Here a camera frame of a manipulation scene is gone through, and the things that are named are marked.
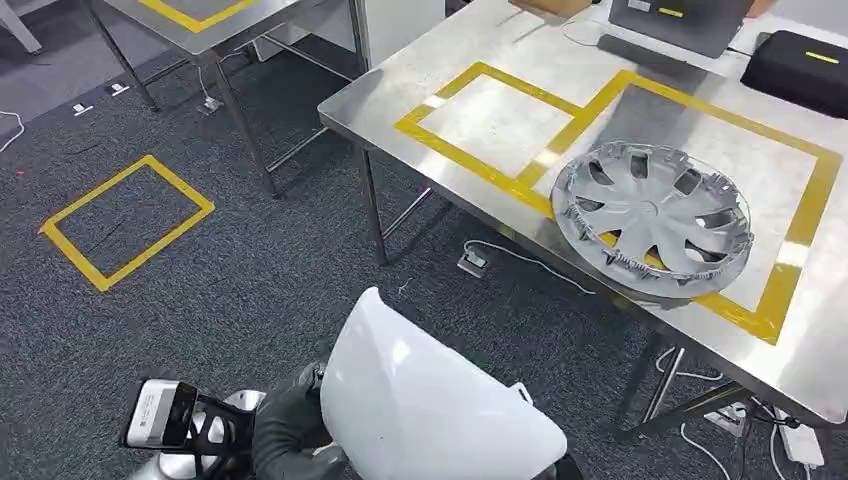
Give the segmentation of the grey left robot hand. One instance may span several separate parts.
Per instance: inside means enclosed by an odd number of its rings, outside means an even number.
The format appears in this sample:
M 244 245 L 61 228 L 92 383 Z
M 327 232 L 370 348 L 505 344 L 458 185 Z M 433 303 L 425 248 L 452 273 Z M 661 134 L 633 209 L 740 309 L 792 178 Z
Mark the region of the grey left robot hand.
M 320 391 L 326 364 L 314 361 L 268 393 L 252 436 L 258 479 L 340 479 L 348 465 L 324 424 Z

